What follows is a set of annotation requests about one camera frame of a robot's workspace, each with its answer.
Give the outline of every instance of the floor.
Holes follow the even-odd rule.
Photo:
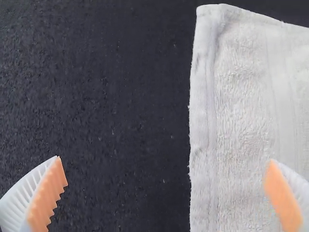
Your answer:
[[[195,9],[207,0],[0,2],[0,194],[59,155],[51,232],[188,232]],[[309,26],[280,1],[230,3]]]

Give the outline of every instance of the towel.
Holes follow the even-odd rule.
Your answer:
[[[267,161],[309,177],[309,29],[197,8],[190,76],[191,232],[279,232]]]

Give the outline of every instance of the white comb-like part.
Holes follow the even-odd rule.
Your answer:
[[[0,199],[2,232],[47,232],[56,201],[67,185],[58,156],[32,169]]]
[[[290,186],[294,197],[300,207],[304,224],[299,232],[309,232],[309,182],[288,166],[274,160],[281,170],[286,182]]]

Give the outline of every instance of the gray towel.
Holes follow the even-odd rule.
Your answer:
[[[279,232],[262,188],[274,158],[309,177],[309,30],[200,6],[190,90],[191,232]]]

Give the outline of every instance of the folded towel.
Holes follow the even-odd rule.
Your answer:
[[[278,232],[274,158],[309,177],[309,29],[200,6],[190,90],[191,232]]]

